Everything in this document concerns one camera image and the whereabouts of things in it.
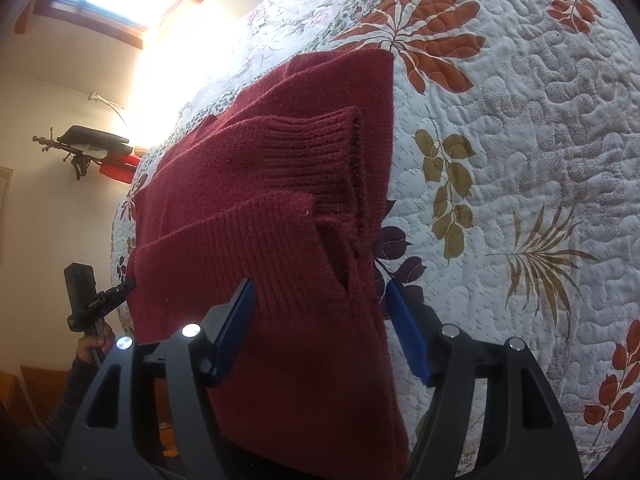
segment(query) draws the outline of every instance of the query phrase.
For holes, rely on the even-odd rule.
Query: floral sheet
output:
[[[638,405],[640,46],[609,0],[266,0],[237,62],[182,111],[114,221],[113,279],[135,245],[132,195],[162,154],[294,54],[396,54],[388,214],[392,273],[475,338],[525,339],[572,429],[585,474]],[[120,309],[126,330],[132,322]],[[431,400],[387,323],[411,444]],[[478,381],[460,472],[478,450]]]

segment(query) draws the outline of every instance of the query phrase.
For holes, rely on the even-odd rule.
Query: sweater sleeve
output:
[[[94,380],[97,367],[82,361],[79,357],[69,370],[66,386],[42,428],[25,428],[22,437],[36,457],[46,463],[57,463],[62,456],[62,449],[71,424],[91,382]]]

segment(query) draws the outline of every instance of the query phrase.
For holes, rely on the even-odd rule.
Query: knit fabric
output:
[[[134,198],[137,338],[167,338],[254,280],[248,336],[210,393],[220,428],[328,479],[399,478],[407,460],[372,272],[392,72],[384,51],[294,58],[169,150]]]

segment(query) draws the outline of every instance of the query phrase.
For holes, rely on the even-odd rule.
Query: floral bedspread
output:
[[[135,245],[131,197],[171,143],[294,54],[356,48],[396,55],[381,308],[391,273],[475,338],[524,338],[588,473],[637,407],[640,374],[640,46],[609,0],[266,0],[228,77],[143,159],[114,222],[114,280]],[[120,319],[133,329],[126,306]],[[387,331],[413,445],[432,392]],[[485,395],[478,381],[460,472]]]

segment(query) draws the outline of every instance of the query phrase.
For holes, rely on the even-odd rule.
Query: hand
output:
[[[104,337],[98,337],[95,335],[86,335],[78,340],[78,352],[77,355],[85,363],[92,364],[94,362],[94,356],[91,353],[92,348],[101,348],[105,355],[109,353],[109,350],[116,342],[116,335],[113,333],[113,329],[108,323],[104,324]]]

